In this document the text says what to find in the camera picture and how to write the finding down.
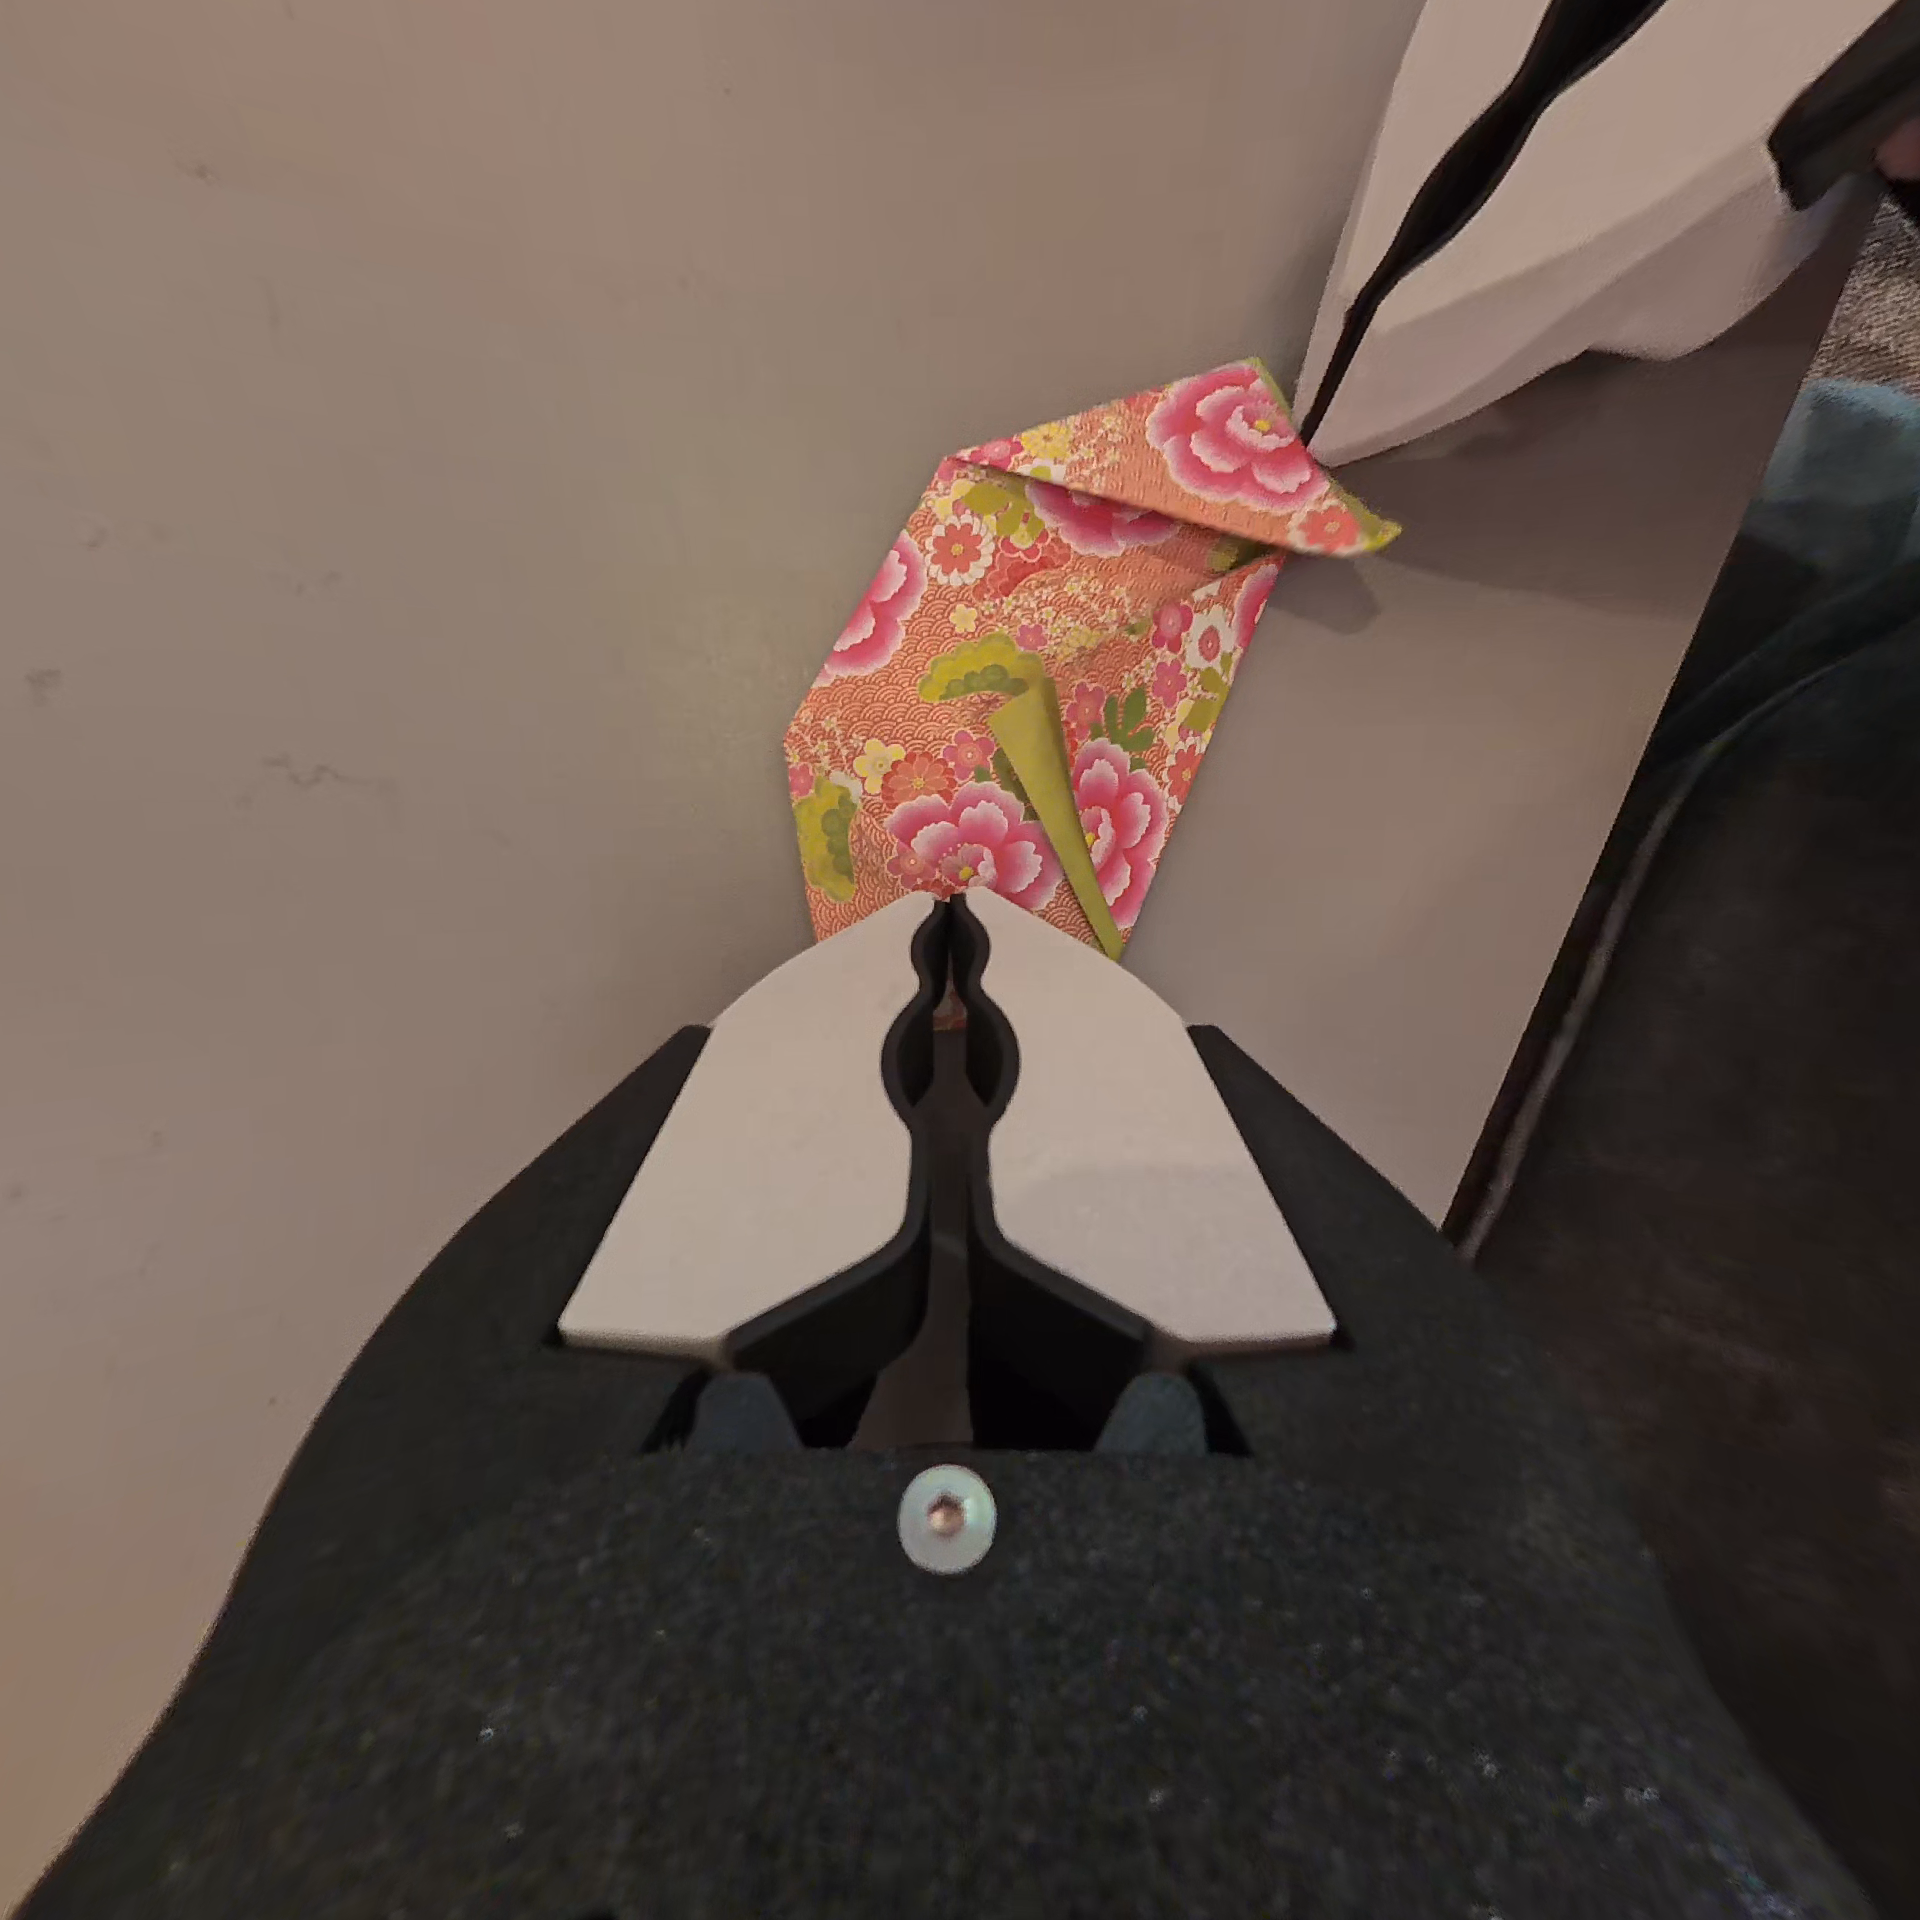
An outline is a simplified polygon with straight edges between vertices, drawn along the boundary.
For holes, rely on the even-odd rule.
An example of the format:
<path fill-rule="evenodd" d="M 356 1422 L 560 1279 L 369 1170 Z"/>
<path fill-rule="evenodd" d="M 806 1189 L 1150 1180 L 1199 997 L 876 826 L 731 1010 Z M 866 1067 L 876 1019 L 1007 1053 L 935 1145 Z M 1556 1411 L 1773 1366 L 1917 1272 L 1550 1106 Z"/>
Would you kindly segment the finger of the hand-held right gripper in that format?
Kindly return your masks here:
<path fill-rule="evenodd" d="M 1819 251 L 1766 139 L 1866 5 L 1550 5 L 1524 72 L 1415 196 L 1312 438 L 1358 462 L 1585 352 L 1708 346 Z"/>
<path fill-rule="evenodd" d="M 1390 258 L 1415 196 L 1453 146 L 1524 72 L 1550 5 L 1423 5 L 1332 258 L 1293 393 L 1302 438 L 1325 438 L 1341 329 Z"/>

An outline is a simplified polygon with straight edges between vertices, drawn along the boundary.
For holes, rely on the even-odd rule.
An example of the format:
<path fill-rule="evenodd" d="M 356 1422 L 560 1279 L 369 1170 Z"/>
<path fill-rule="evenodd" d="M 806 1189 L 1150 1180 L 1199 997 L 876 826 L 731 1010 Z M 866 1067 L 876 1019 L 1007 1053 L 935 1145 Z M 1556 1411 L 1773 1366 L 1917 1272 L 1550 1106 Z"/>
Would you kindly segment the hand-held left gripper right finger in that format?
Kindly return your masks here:
<path fill-rule="evenodd" d="M 1338 1319 L 1203 1049 L 1143 980 L 1013 903 L 958 901 L 977 1357 L 1062 1418 L 1150 1370 L 1309 1354 Z"/>

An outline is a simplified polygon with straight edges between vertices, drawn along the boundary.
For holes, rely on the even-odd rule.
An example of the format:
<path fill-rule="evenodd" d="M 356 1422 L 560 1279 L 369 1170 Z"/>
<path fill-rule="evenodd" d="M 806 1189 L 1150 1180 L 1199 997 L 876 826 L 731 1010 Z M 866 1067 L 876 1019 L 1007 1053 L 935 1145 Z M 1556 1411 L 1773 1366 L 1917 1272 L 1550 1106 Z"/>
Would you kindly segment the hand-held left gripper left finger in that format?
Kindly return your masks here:
<path fill-rule="evenodd" d="M 737 997 L 567 1301 L 560 1342 L 759 1372 L 791 1411 L 875 1387 L 925 1322 L 915 1110 L 943 982 L 947 905 L 911 892 Z"/>

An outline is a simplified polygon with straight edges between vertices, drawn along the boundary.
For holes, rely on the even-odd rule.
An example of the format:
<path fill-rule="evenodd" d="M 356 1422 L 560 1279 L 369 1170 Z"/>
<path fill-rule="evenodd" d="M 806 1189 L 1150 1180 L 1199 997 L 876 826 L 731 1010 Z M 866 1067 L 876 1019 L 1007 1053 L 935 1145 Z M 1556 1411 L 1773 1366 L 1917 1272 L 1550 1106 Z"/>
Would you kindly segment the floral origami paper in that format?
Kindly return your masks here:
<path fill-rule="evenodd" d="M 1395 539 L 1260 360 L 951 455 L 783 734 L 812 935 L 989 891 L 1122 956 L 1284 564 Z"/>

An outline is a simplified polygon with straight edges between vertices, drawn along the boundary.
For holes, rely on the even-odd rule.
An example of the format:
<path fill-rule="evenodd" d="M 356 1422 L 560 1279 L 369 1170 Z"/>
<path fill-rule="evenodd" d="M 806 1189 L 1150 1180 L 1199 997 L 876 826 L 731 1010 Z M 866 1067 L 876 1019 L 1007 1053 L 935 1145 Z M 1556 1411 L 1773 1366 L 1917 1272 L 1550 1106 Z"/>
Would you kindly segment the teal cloth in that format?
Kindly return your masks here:
<path fill-rule="evenodd" d="M 1795 398 L 1762 483 L 1773 541 L 1824 592 L 1917 562 L 1917 398 L 1819 377 Z"/>

